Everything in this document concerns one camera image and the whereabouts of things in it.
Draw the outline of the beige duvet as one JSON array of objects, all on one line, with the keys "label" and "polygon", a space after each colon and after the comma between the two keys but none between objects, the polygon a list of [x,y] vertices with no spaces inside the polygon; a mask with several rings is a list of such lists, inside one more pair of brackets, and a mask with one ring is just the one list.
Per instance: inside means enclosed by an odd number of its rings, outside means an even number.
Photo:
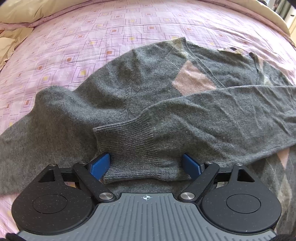
[{"label": "beige duvet", "polygon": [[1,23],[32,23],[81,1],[5,1],[1,5]]}]

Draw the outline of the grey argyle sweater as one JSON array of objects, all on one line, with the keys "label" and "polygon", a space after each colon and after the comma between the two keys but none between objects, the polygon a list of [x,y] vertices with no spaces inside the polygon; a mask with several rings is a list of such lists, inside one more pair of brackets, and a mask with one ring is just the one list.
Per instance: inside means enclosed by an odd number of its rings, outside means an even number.
[{"label": "grey argyle sweater", "polygon": [[47,87],[1,134],[1,195],[15,194],[50,163],[108,152],[102,182],[114,193],[181,191],[181,156],[240,162],[279,198],[278,233],[295,234],[295,84],[253,53],[185,38],[139,47],[77,89]]}]

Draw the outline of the pink patterned bed sheet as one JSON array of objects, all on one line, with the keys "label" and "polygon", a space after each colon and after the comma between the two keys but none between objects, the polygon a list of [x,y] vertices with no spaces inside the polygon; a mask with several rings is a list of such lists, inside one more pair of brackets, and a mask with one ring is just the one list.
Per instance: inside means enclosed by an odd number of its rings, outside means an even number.
[{"label": "pink patterned bed sheet", "polygon": [[295,80],[295,41],[272,18],[237,1],[91,1],[67,9],[38,22],[1,71],[1,130],[27,114],[43,88],[73,90],[135,47],[180,37],[252,52]]}]

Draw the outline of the cream pillow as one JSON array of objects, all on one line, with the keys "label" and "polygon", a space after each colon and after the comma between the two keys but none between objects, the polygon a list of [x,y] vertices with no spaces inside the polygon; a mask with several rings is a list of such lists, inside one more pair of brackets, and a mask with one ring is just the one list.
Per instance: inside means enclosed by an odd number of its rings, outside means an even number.
[{"label": "cream pillow", "polygon": [[16,30],[5,30],[0,37],[0,70],[10,59],[17,46],[19,46],[33,31],[33,28],[19,28]]}]

